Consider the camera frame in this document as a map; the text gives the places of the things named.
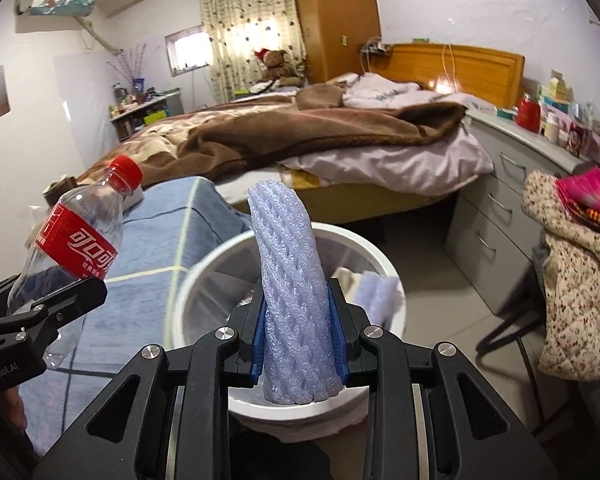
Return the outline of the person's hand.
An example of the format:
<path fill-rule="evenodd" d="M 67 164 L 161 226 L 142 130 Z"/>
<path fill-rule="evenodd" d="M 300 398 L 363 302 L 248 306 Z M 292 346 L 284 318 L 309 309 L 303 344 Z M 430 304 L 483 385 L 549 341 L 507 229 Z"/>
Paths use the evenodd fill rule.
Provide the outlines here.
<path fill-rule="evenodd" d="M 17 387 L 0 393 L 0 416 L 19 432 L 27 429 L 27 415 Z"/>

